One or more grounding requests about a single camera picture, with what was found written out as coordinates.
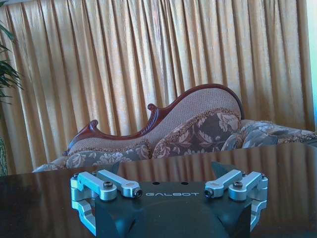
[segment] drapery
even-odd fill
[[[90,120],[131,134],[146,105],[220,83],[247,119],[314,130],[304,0],[34,0],[0,9],[24,90],[1,105],[11,174],[56,159]]]

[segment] black dark table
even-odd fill
[[[137,181],[208,181],[211,161],[258,171],[269,179],[268,205],[251,236],[317,238],[317,148],[290,143],[122,163]],[[0,177],[0,237],[91,238],[71,208],[69,180],[89,167]]]

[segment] carved wooden frame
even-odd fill
[[[242,108],[242,104],[238,98],[238,96],[228,87],[221,85],[221,84],[203,84],[196,86],[194,88],[191,88],[187,90],[186,92],[182,93],[178,98],[175,99],[174,102],[172,102],[170,105],[168,105],[165,108],[158,108],[154,104],[150,103],[148,104],[148,109],[151,111],[150,118],[145,125],[144,128],[142,128],[140,131],[132,134],[132,135],[125,135],[125,136],[118,136],[118,135],[108,135],[102,133],[98,128],[98,121],[97,120],[92,120],[88,125],[86,125],[78,134],[72,139],[72,141],[68,145],[67,151],[63,153],[64,156],[68,155],[68,152],[70,148],[79,140],[83,140],[86,138],[90,137],[98,137],[98,138],[103,138],[103,139],[109,139],[109,140],[130,140],[130,139],[135,139],[139,138],[147,133],[149,133],[151,130],[153,130],[167,115],[168,113],[173,110],[173,108],[185,97],[187,97],[189,94],[196,92],[201,89],[206,89],[206,88],[220,88],[228,93],[230,93],[235,100],[237,101],[240,112],[241,112],[241,119],[244,119],[244,112]]]

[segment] floral pillow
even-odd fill
[[[153,159],[220,151],[226,139],[241,128],[232,111],[217,108],[199,114],[163,138],[153,151]]]
[[[69,155],[66,167],[70,169],[94,165],[113,165],[117,162],[147,160],[150,155],[151,147],[147,140],[136,144],[132,148],[83,148]]]

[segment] hex bolt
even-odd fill
[[[133,193],[134,197],[141,197],[143,194],[143,191],[141,189],[135,190]]]
[[[112,186],[113,186],[112,182],[109,182],[109,181],[104,182],[104,188],[105,188],[105,189],[112,188]]]
[[[213,195],[213,191],[212,191],[210,188],[207,188],[207,189],[205,190],[205,196],[206,196],[207,198],[210,198],[212,195]]]
[[[236,181],[233,183],[233,186],[236,188],[242,188],[242,183],[240,181]]]

